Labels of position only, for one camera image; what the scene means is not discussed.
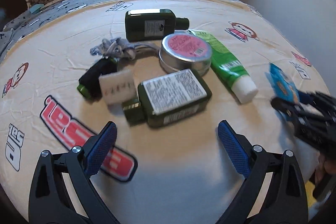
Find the metal screw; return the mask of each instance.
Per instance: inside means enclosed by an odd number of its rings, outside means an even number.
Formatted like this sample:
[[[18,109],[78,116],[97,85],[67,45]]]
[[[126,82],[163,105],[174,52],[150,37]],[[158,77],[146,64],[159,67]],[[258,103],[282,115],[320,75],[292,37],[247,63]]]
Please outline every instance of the metal screw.
[[[73,153],[78,153],[81,150],[82,150],[82,148],[80,146],[75,146],[75,147],[72,148]]]
[[[256,152],[261,152],[263,150],[263,148],[260,145],[255,145],[253,146],[253,150]]]
[[[42,157],[46,157],[46,156],[48,156],[49,155],[49,151],[48,150],[44,150],[44,151],[42,151],[42,153],[41,153],[41,156]]]
[[[293,153],[291,150],[287,150],[287,151],[286,151],[286,155],[287,155],[288,157],[292,157],[292,156],[294,156],[294,153]]]
[[[305,120],[303,119],[303,118],[299,118],[299,122],[301,123],[301,124],[306,124],[306,122],[305,122]]]

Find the white sponge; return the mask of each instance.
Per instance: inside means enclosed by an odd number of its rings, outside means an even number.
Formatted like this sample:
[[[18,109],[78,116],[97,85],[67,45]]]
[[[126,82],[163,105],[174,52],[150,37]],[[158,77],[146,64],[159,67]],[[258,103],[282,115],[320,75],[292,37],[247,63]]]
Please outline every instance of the white sponge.
[[[126,102],[137,95],[131,70],[101,75],[99,84],[102,97],[107,105]]]

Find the bed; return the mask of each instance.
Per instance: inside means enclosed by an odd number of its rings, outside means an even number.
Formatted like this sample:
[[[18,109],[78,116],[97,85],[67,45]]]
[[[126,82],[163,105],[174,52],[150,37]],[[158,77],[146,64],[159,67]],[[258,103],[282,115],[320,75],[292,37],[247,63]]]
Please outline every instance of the bed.
[[[187,17],[191,29],[212,33],[233,52],[259,93],[240,105],[212,70],[203,77],[213,93],[204,112],[160,129],[130,127],[120,106],[89,103],[76,90],[78,79],[97,60],[90,49],[111,35],[125,37],[125,12],[168,8]],[[240,23],[254,31],[245,41],[225,30]],[[236,173],[216,137],[225,119],[251,144],[269,152],[290,149],[305,181],[317,165],[317,152],[291,135],[291,128],[270,105],[274,91],[269,63],[279,66],[302,91],[329,93],[319,73],[253,7],[238,0],[58,0],[17,28],[1,54],[0,184],[20,214],[28,219],[31,179],[40,153],[66,152],[97,134],[107,121],[118,126],[117,150],[91,178],[121,223],[215,223],[239,190]],[[126,66],[135,84],[164,75],[155,56]],[[13,129],[20,140],[12,141]],[[250,215],[260,209],[271,175]],[[64,177],[76,211],[85,215]]]

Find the round metal tin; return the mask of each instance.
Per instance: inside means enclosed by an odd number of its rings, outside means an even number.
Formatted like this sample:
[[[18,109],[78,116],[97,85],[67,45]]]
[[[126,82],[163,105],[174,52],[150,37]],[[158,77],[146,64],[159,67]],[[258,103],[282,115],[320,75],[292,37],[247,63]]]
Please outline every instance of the round metal tin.
[[[167,73],[195,69],[202,76],[211,66],[211,55],[211,46],[203,39],[175,33],[162,40],[159,59]]]

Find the green tube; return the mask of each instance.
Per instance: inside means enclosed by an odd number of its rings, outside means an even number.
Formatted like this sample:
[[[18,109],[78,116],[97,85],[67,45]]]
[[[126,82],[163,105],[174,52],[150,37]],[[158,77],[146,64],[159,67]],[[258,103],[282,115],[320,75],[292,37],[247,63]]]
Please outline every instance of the green tube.
[[[258,93],[258,89],[246,69],[233,53],[208,32],[198,30],[189,30],[189,32],[211,45],[211,68],[235,93],[239,101],[242,104],[251,101]]]

